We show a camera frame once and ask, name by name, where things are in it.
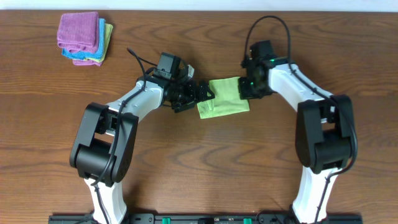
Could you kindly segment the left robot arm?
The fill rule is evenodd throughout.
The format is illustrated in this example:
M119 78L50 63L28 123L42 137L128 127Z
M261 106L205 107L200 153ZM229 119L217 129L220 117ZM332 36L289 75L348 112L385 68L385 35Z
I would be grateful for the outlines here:
M105 105L90 103L84 110L70 166L89 187L94 211L84 222L122 223L127 215L121 181L131 164L139 122L165 102L175 113L212 100L206 81L193 79L194 68L183 59L162 53L158 63L142 68L132 90Z

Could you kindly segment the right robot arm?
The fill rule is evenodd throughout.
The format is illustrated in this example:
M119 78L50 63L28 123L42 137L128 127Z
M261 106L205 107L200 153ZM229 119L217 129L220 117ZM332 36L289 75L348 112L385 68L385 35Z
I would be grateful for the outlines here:
M303 166L298 194L285 223L326 223L326 207L337 177L354 159L353 107L308 79L288 57L278 57L269 40L244 56L246 76L238 80L241 99L278 93L296 112L295 151Z

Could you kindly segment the green microfiber cloth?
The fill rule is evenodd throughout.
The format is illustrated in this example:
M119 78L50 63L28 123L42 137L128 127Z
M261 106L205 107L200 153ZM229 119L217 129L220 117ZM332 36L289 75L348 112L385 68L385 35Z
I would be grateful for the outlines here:
M240 99L239 77L210 80L210 90L215 98L197 104L201 119L227 116L250 110L248 100Z

